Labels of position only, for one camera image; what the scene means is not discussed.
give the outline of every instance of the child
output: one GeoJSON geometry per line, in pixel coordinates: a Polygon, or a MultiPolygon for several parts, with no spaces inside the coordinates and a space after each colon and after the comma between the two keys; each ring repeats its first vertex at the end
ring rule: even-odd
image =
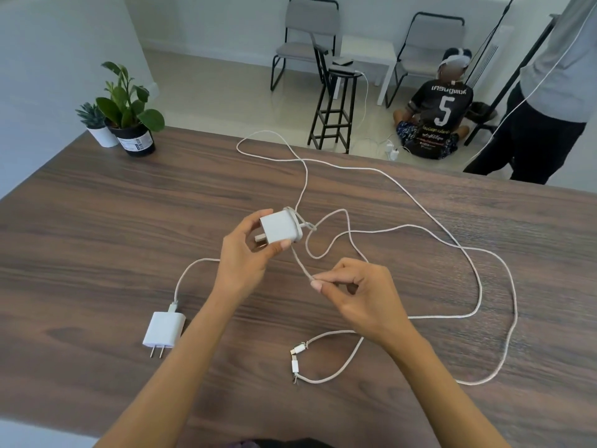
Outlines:
{"type": "Polygon", "coordinates": [[[396,133],[412,154],[443,159],[456,151],[458,142],[469,134],[469,128],[460,123],[473,102],[473,89],[460,79],[472,56],[470,50],[446,50],[437,80],[421,86],[405,110],[394,112],[396,133]]]}

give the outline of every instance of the succulent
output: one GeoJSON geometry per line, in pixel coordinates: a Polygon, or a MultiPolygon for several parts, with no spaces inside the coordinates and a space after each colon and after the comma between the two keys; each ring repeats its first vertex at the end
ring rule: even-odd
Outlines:
{"type": "Polygon", "coordinates": [[[79,115],[81,122],[85,124],[87,128],[101,129],[106,126],[106,123],[104,122],[106,117],[95,104],[91,105],[87,102],[81,105],[81,110],[75,109],[75,112],[79,115]]]}
{"type": "Polygon", "coordinates": [[[97,106],[106,115],[113,126],[120,129],[135,127],[142,123],[149,130],[158,132],[164,128],[162,113],[154,109],[145,109],[149,99],[149,91],[141,85],[132,85],[133,78],[128,76],[128,70],[122,64],[107,61],[101,65],[118,76],[118,82],[106,82],[108,97],[95,99],[97,106]]]}

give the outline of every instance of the potted plant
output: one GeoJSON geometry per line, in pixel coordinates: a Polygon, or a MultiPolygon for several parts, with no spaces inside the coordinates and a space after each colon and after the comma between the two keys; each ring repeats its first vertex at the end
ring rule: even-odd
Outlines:
{"type": "Polygon", "coordinates": [[[81,105],[81,110],[75,110],[81,122],[91,132],[93,137],[102,147],[112,147],[118,144],[118,139],[106,127],[104,120],[106,117],[97,105],[91,105],[89,102],[81,105]]]}
{"type": "Polygon", "coordinates": [[[122,64],[107,61],[102,67],[118,76],[116,83],[106,82],[110,98],[98,97],[97,106],[106,116],[106,125],[116,135],[127,154],[143,157],[155,151],[151,132],[164,128],[164,117],[154,109],[145,109],[149,91],[140,85],[132,85],[133,78],[122,64]]]}

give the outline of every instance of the chair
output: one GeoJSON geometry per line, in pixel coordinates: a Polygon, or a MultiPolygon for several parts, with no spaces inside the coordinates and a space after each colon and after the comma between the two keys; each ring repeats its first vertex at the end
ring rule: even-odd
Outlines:
{"type": "Polygon", "coordinates": [[[321,88],[321,94],[319,95],[319,102],[317,102],[317,109],[315,110],[315,117],[313,118],[313,124],[311,125],[311,131],[309,132],[309,141],[307,146],[313,142],[315,147],[321,150],[324,140],[326,138],[334,138],[336,142],[341,141],[342,145],[348,154],[350,151],[350,135],[352,133],[352,121],[354,117],[354,97],[356,95],[356,81],[361,76],[360,73],[348,71],[346,73],[336,73],[329,70],[329,64],[334,59],[333,56],[328,54],[328,51],[315,43],[315,38],[311,35],[313,41],[313,48],[315,49],[315,61],[317,62],[317,68],[319,74],[323,75],[323,87],[321,88]],[[342,101],[339,109],[332,110],[332,103],[334,101],[334,91],[336,90],[336,83],[339,79],[344,80],[344,91],[342,93],[342,101]],[[350,107],[349,112],[345,111],[346,93],[349,86],[349,79],[352,80],[352,92],[350,95],[350,107]],[[328,94],[327,108],[322,110],[322,104],[324,101],[325,93],[328,94]],[[338,121],[336,124],[330,124],[330,115],[338,114],[338,121]],[[315,126],[317,125],[317,119],[323,123],[321,135],[315,135],[315,126]],[[346,128],[347,135],[341,133],[340,129],[346,128]],[[335,133],[326,135],[327,129],[336,129],[335,133]]]}
{"type": "Polygon", "coordinates": [[[398,54],[394,78],[396,89],[386,108],[392,104],[396,93],[407,75],[436,78],[437,66],[444,53],[451,47],[462,47],[465,38],[465,19],[451,15],[418,12],[408,28],[407,37],[398,54]],[[402,67],[402,77],[398,80],[396,68],[402,67]]]}
{"type": "MultiPolygon", "coordinates": [[[[286,9],[286,34],[284,44],[277,50],[272,60],[272,77],[270,80],[270,89],[273,91],[278,86],[278,82],[286,69],[287,59],[296,59],[299,61],[315,62],[313,56],[313,45],[303,42],[288,42],[288,30],[304,31],[310,34],[332,36],[334,43],[332,45],[332,55],[336,53],[336,35],[340,30],[340,11],[338,2],[335,0],[289,0],[286,9]],[[282,70],[273,81],[273,75],[276,66],[283,59],[282,70]]],[[[322,79],[321,69],[319,69],[319,78],[322,79]]]]}

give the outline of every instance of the bar stool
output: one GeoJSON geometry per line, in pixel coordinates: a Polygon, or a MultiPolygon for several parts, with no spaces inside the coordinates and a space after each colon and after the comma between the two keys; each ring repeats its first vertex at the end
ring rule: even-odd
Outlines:
{"type": "Polygon", "coordinates": [[[309,141],[307,145],[314,143],[315,147],[321,150],[323,142],[326,138],[335,138],[336,142],[340,140],[346,149],[346,154],[350,151],[350,134],[352,133],[352,118],[354,115],[354,97],[356,95],[356,81],[361,76],[360,73],[355,73],[352,69],[346,68],[346,71],[329,70],[325,57],[327,50],[322,46],[314,44],[315,58],[317,61],[317,67],[319,68],[319,74],[324,77],[324,86],[321,88],[321,94],[319,95],[319,103],[317,104],[317,110],[313,118],[313,125],[309,133],[309,141]],[[339,79],[344,80],[344,90],[342,93],[342,100],[340,102],[339,109],[332,109],[332,103],[334,101],[334,91],[336,89],[336,83],[339,79]],[[346,93],[349,85],[349,81],[352,81],[352,92],[350,94],[350,107],[349,112],[345,111],[346,93]],[[325,93],[328,94],[327,107],[322,110],[322,104],[324,101],[325,93]],[[338,121],[336,124],[331,124],[330,115],[338,114],[338,121]],[[315,135],[315,126],[317,119],[323,123],[321,135],[315,135]],[[340,131],[340,129],[347,128],[346,138],[340,131]],[[326,134],[328,129],[336,129],[333,134],[326,134]]]}

